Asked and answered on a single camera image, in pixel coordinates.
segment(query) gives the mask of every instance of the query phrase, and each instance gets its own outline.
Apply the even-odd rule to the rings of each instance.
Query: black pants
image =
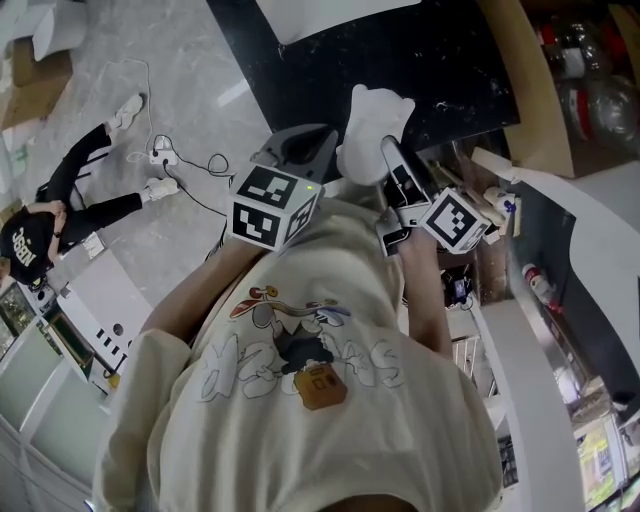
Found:
[[[55,170],[45,192],[46,201],[62,201],[67,206],[67,222],[62,229],[62,244],[82,242],[94,231],[118,222],[142,208],[140,194],[110,199],[91,205],[86,210],[73,211],[69,200],[80,169],[87,164],[89,155],[111,145],[104,125],[93,129],[73,146]]]

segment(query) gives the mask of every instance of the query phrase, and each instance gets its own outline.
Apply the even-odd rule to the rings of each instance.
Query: power strip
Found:
[[[178,155],[172,149],[152,149],[149,151],[149,162],[153,165],[178,165]]]

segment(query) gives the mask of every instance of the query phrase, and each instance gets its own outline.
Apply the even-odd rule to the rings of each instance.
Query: white paper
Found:
[[[257,0],[280,44],[420,0]]]

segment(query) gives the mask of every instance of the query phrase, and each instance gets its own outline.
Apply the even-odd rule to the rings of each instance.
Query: cartoon graphic print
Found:
[[[226,342],[218,340],[209,344],[202,354],[199,401],[212,401],[218,395],[229,397],[236,374],[247,398],[265,396],[280,384],[281,392],[299,394],[303,405],[311,410],[345,400],[347,368],[367,387],[375,386],[376,373],[388,388],[403,384],[397,357],[389,342],[379,341],[371,354],[353,341],[347,341],[342,350],[339,349],[326,328],[342,327],[344,318],[351,313],[335,300],[309,302],[305,308],[293,308],[276,299],[278,290],[273,286],[251,288],[249,296],[250,299],[233,308],[230,319],[251,313],[253,325],[269,329],[272,341],[251,343],[239,354],[236,335]],[[289,321],[289,328],[278,314],[284,315],[282,320]],[[300,320],[291,327],[290,319]]]

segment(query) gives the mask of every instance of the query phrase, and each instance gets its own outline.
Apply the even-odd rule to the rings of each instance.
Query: electrical cable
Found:
[[[229,170],[229,160],[227,160],[227,157],[224,156],[222,153],[217,153],[216,152],[213,155],[211,155],[211,157],[209,158],[209,161],[207,162],[207,166],[205,167],[203,165],[196,164],[195,162],[192,162],[190,160],[182,158],[180,156],[180,153],[178,153],[178,151],[176,150],[176,147],[174,146],[173,141],[171,140],[171,137],[169,137],[168,135],[164,135],[162,133],[156,135],[155,138],[153,139],[153,151],[156,151],[156,141],[158,140],[159,137],[164,137],[166,140],[169,141],[169,144],[171,144],[171,150],[176,154],[176,156],[178,157],[178,159],[180,161],[182,161],[182,162],[184,162],[186,164],[192,165],[193,167],[196,167],[198,169],[202,169],[203,171],[206,171],[209,174],[209,176],[211,176],[213,178],[229,178],[229,187],[231,187],[231,184],[233,183],[233,178],[235,177],[235,173],[227,173],[227,171]],[[214,159],[216,157],[221,157],[224,160],[224,169],[217,171],[217,170],[211,168],[211,163],[214,161]],[[162,162],[162,168],[164,169],[164,172],[165,172],[165,174],[167,176],[169,176],[170,178],[173,178],[174,180],[176,179],[174,176],[169,174],[169,171],[167,170],[167,161],[166,160],[164,160]],[[178,182],[178,187],[185,194],[187,194],[191,198],[192,201],[194,201],[195,203],[199,204],[204,209],[209,210],[210,212],[213,212],[213,213],[217,213],[218,215],[222,215],[223,217],[226,218],[226,216],[227,216],[226,214],[216,210],[215,208],[211,208],[211,207],[203,204],[198,199],[193,197],[193,195],[186,189],[186,187],[182,186],[179,182]],[[220,239],[218,240],[218,243],[214,247],[214,252],[216,250],[218,250],[220,247],[222,247],[222,245],[224,243],[222,241],[222,237],[224,236],[226,228],[227,228],[227,223],[225,221],[224,229],[222,230],[222,236],[220,237]]]
[[[469,304],[469,307],[465,309],[463,306],[466,305],[466,303],[469,301],[471,301],[471,304]],[[473,307],[473,295],[467,295],[467,300],[465,300],[464,303],[460,306],[460,309],[462,311],[469,311],[471,310],[472,307]]]
[[[229,160],[227,160],[227,157],[224,156],[222,153],[214,153],[213,155],[211,155],[211,158],[209,158],[209,161],[207,162],[207,166],[204,167],[203,165],[199,165],[199,164],[196,164],[194,162],[191,162],[190,160],[186,160],[186,159],[182,158],[180,156],[180,153],[178,153],[178,151],[176,150],[176,147],[173,145],[173,141],[171,140],[171,137],[169,137],[168,135],[165,135],[163,133],[159,133],[153,139],[153,149],[154,150],[156,150],[156,141],[158,140],[158,137],[164,137],[165,139],[167,139],[169,141],[169,144],[171,144],[171,150],[176,154],[176,156],[178,157],[178,160],[181,160],[185,164],[189,164],[189,165],[192,165],[193,167],[197,167],[198,169],[202,169],[203,171],[207,171],[209,173],[209,175],[213,176],[214,178],[229,178],[229,177],[235,176],[235,173],[231,173],[231,174],[227,173],[227,171],[229,170]],[[213,162],[214,158],[217,157],[217,156],[219,156],[220,158],[222,158],[224,160],[224,169],[222,169],[220,171],[216,171],[215,169],[211,169],[211,162]]]
[[[167,176],[169,176],[169,178],[172,178],[172,179],[176,180],[176,179],[175,179],[175,177],[174,177],[174,176],[171,176],[171,174],[169,174],[169,171],[167,171],[167,164],[166,164],[165,162],[162,162],[162,168],[164,169],[165,174],[166,174]],[[178,183],[178,188],[180,188],[180,190],[182,190],[185,194],[187,194],[187,195],[191,198],[191,200],[192,200],[194,203],[199,204],[199,205],[200,205],[200,206],[202,206],[205,210],[209,210],[210,212],[217,213],[218,215],[221,215],[221,216],[223,216],[223,217],[225,217],[225,218],[227,217],[227,214],[226,214],[226,213],[222,213],[221,211],[218,211],[218,210],[216,210],[215,208],[210,208],[210,207],[209,207],[209,206],[207,206],[206,204],[202,204],[200,201],[198,201],[195,197],[193,197],[193,196],[189,193],[189,191],[188,191],[186,188],[184,188],[182,185],[180,185],[180,182],[179,182],[178,180],[176,180],[176,183]]]
[[[211,256],[213,256],[215,253],[217,253],[222,246],[224,245],[224,234],[227,232],[227,221],[224,221],[224,226],[222,228],[222,234],[220,235],[220,238],[218,239],[218,242],[216,243],[216,245],[213,246],[213,249],[211,249],[209,251],[209,253],[207,254],[207,257],[204,259],[204,261],[207,261],[209,258],[211,258]]]

